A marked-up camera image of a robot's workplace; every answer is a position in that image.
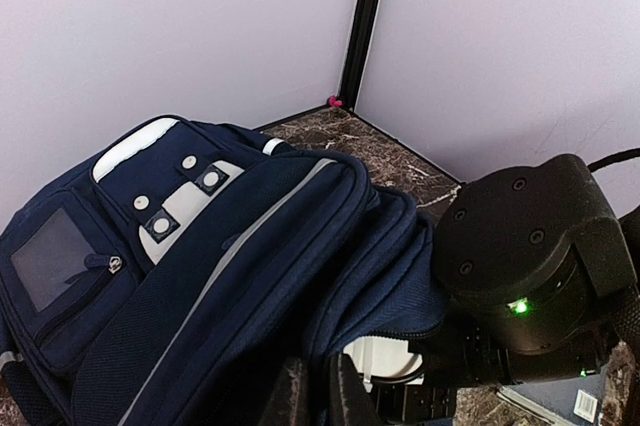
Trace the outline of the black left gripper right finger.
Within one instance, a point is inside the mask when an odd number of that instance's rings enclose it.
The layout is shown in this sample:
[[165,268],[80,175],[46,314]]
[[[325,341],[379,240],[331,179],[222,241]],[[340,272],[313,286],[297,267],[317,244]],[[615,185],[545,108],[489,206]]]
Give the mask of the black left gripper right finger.
[[349,355],[329,363],[329,417],[335,426],[380,426],[379,418]]

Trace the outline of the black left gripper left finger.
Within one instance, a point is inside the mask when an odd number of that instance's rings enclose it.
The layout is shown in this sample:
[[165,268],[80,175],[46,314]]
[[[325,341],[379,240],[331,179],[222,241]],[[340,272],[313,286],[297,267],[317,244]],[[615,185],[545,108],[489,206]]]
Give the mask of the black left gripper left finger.
[[306,363],[300,358],[287,358],[263,410],[259,425],[309,425],[308,386]]

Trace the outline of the navy blue student backpack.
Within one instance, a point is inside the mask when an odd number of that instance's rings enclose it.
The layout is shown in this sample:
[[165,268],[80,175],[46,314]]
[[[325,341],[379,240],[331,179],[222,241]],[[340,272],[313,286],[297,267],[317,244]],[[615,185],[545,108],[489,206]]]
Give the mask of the navy blue student backpack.
[[287,359],[443,320],[433,226],[357,158],[164,116],[43,187],[1,236],[1,376],[32,425],[255,425]]

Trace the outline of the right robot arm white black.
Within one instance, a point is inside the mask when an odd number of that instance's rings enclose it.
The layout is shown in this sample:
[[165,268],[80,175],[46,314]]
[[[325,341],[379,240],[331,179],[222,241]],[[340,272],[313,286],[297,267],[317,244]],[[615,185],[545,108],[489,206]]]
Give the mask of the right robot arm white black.
[[409,337],[417,367],[374,379],[385,422],[447,418],[459,389],[587,377],[619,342],[638,349],[639,216],[617,217],[594,177],[638,155],[561,154],[460,189],[431,262],[449,310]]

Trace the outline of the dark blue hardcover book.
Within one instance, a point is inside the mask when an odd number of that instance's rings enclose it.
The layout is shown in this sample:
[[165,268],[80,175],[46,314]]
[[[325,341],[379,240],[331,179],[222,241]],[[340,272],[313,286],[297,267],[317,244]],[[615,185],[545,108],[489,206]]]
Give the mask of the dark blue hardcover book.
[[497,397],[547,425],[599,425],[607,368],[578,378],[501,386]]

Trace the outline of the black right frame post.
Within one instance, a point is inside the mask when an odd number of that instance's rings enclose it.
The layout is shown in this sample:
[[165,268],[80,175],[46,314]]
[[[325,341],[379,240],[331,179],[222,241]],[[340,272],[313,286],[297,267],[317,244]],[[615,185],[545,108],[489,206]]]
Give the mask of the black right frame post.
[[369,55],[380,0],[356,0],[338,99],[342,109],[354,110]]

